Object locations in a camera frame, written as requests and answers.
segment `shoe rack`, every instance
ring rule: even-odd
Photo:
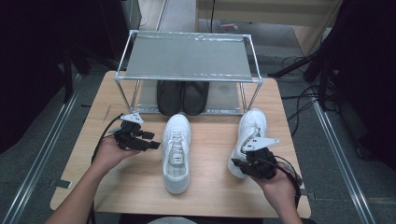
[[[253,69],[248,54],[254,60]],[[156,105],[158,80],[209,81],[202,114],[212,115],[245,114],[263,83],[251,35],[136,30],[129,33],[114,80],[129,111],[139,113],[160,113]],[[121,85],[128,80],[136,81],[131,103]],[[244,83],[257,84],[249,100]]]

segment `black shoe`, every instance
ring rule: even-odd
[[[181,107],[182,91],[183,82],[157,82],[157,106],[163,115],[173,116],[178,113]]]
[[[209,82],[188,81],[184,86],[183,110],[188,115],[199,115],[205,107]]]

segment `human arm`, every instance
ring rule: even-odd
[[[276,169],[276,175],[269,180],[253,176],[251,178],[262,188],[265,198],[274,207],[282,223],[303,223],[295,206],[294,186],[283,172]]]
[[[86,223],[94,196],[103,177],[123,159],[139,152],[120,149],[113,137],[106,138],[99,147],[90,168],[46,223]]]

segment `white shoe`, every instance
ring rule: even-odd
[[[265,138],[267,133],[267,120],[264,113],[260,109],[251,109],[241,118],[238,127],[238,141],[228,159],[228,169],[230,172],[239,178],[246,178],[239,167],[233,164],[231,159],[238,159],[246,161],[246,154],[243,150],[248,142],[255,137]]]
[[[190,184],[191,127],[181,114],[172,116],[163,131],[163,181],[171,193],[184,192]]]

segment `person's left hand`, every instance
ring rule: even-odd
[[[105,175],[122,160],[138,153],[140,153],[138,150],[119,148],[116,139],[114,137],[108,137],[101,143],[93,160],[92,168]]]

